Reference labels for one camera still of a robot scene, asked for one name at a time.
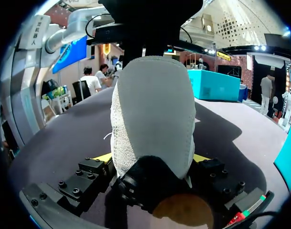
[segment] man in gray shirt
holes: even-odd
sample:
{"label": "man in gray shirt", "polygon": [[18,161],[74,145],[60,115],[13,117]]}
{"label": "man in gray shirt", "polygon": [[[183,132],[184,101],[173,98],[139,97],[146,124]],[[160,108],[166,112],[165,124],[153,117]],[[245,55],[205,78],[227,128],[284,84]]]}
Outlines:
{"label": "man in gray shirt", "polygon": [[267,115],[269,100],[272,92],[272,82],[269,78],[270,75],[262,78],[261,80],[261,114]]}

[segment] yellow plate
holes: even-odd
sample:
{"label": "yellow plate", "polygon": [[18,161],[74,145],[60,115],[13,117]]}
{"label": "yellow plate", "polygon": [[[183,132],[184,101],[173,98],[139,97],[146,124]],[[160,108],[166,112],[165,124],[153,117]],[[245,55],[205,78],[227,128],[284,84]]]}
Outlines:
{"label": "yellow plate", "polygon": [[[209,158],[206,158],[204,156],[200,156],[200,155],[197,155],[197,154],[194,154],[193,158],[194,158],[194,160],[196,162],[200,162],[200,161],[203,161],[203,160],[210,160]],[[102,155],[102,156],[99,156],[99,157],[92,158],[92,160],[97,160],[97,159],[107,163],[107,162],[109,162],[111,160],[111,153],[105,154],[105,155]]]}

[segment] ceiling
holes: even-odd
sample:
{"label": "ceiling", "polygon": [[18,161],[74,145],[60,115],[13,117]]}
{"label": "ceiling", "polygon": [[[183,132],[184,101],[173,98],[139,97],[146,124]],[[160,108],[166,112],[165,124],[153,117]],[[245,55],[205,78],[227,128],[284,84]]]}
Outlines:
{"label": "ceiling", "polygon": [[[210,48],[213,42],[218,49],[266,45],[265,33],[284,34],[286,26],[264,0],[203,1],[202,10],[183,24],[193,43],[201,47]],[[101,6],[98,0],[63,0],[46,14],[51,16],[52,23],[66,26],[71,11],[96,6]],[[210,25],[211,31],[203,29],[207,25]],[[181,40],[189,41],[188,35],[183,30]]]}

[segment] yellow sign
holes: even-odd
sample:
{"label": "yellow sign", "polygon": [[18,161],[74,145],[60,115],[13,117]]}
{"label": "yellow sign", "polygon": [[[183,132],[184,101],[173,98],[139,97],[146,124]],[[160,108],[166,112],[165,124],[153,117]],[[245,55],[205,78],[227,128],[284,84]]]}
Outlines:
{"label": "yellow sign", "polygon": [[111,44],[103,44],[103,53],[108,55],[110,53]]}
{"label": "yellow sign", "polygon": [[216,54],[217,54],[218,57],[221,57],[221,58],[223,58],[223,59],[225,59],[227,61],[230,61],[231,60],[231,57],[230,56],[228,56],[226,54],[223,54],[222,52],[217,52]]}

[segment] green light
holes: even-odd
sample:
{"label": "green light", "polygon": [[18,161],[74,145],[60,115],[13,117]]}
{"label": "green light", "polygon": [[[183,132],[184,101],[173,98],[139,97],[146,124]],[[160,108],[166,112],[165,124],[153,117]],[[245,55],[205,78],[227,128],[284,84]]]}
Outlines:
{"label": "green light", "polygon": [[242,214],[244,215],[244,217],[247,217],[247,216],[249,216],[249,215],[250,215],[250,212],[249,212],[249,211],[247,211],[247,210],[245,210],[245,211],[243,211],[243,212],[242,212]]}

